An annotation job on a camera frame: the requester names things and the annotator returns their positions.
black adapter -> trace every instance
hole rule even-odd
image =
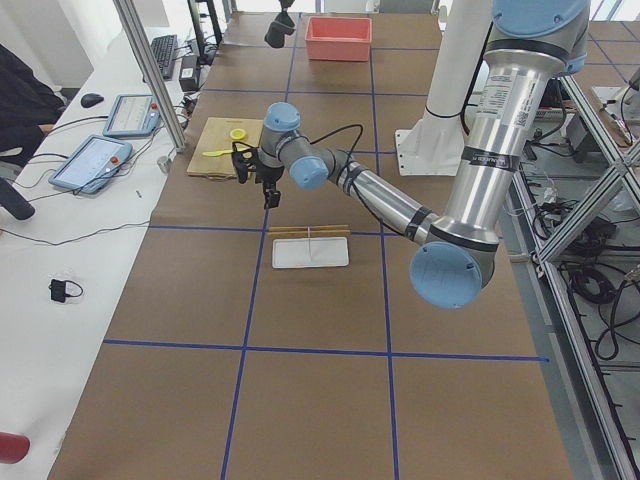
[[[67,293],[67,284],[75,285],[78,293],[75,295]],[[67,298],[78,298],[84,294],[84,289],[76,282],[72,280],[57,280],[55,278],[51,279],[49,290],[51,290],[51,300],[60,303],[65,303]]]
[[[200,65],[197,55],[182,57],[180,66],[180,88],[183,92],[195,92],[200,88]]]

table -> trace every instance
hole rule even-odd
[[[149,38],[167,33],[149,29]],[[167,83],[172,99],[182,92],[178,69]],[[105,101],[83,109],[80,98],[100,93]],[[142,83],[126,36],[112,43],[103,62],[71,102],[59,124],[87,116],[107,115],[120,93],[148,93]],[[38,152],[70,154],[92,133],[101,133],[104,121],[94,121],[52,133]],[[131,142],[140,148],[145,139]],[[59,242],[101,228],[149,220],[166,175],[156,159],[172,150],[165,130],[158,133],[129,175],[114,179],[96,196],[59,195],[33,202],[35,215],[24,222],[0,210],[0,227],[32,238]],[[34,159],[18,177],[32,185],[56,157]],[[33,189],[17,187],[28,199],[54,193],[41,181]],[[104,333],[131,270],[146,228],[132,227],[97,235],[60,247],[0,235],[0,430],[23,433],[31,439],[28,456],[16,465],[0,465],[7,480],[45,478],[55,460],[89,376]],[[49,299],[51,278],[74,278],[84,288],[79,301],[55,304]]]
[[[229,26],[49,478],[571,478],[503,248],[445,312],[410,287],[415,247],[335,187],[287,177],[265,213],[255,186],[185,174],[209,116],[284,100],[310,138],[362,123],[358,160],[443,210],[452,179],[400,177],[393,138],[422,115],[436,19],[376,15],[371,61],[346,64],[307,59],[307,16],[266,49],[271,20]],[[350,225],[349,267],[271,268],[268,227],[327,223]]]

wooden board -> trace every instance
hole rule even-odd
[[[226,180],[236,178],[236,172],[231,163],[231,154],[219,157],[205,157],[203,152],[231,149],[229,132],[234,128],[243,128],[247,136],[242,140],[249,145],[258,146],[262,133],[262,120],[249,118],[219,118],[209,117],[193,152],[187,175],[195,177],[209,177]]]

robotic arm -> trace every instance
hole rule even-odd
[[[300,114],[272,105],[258,149],[233,155],[244,183],[254,166],[265,208],[277,206],[276,181],[287,170],[304,190],[326,180],[357,198],[380,220],[420,245],[411,281],[428,302],[460,308],[472,302],[494,271],[495,225],[547,82],[582,68],[589,21],[587,0],[493,1],[495,28],[485,50],[490,72],[462,153],[449,202],[438,216],[348,152],[318,149],[300,130]]]

red plastic bin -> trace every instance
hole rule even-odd
[[[368,62],[370,18],[311,17],[307,27],[309,60]]]

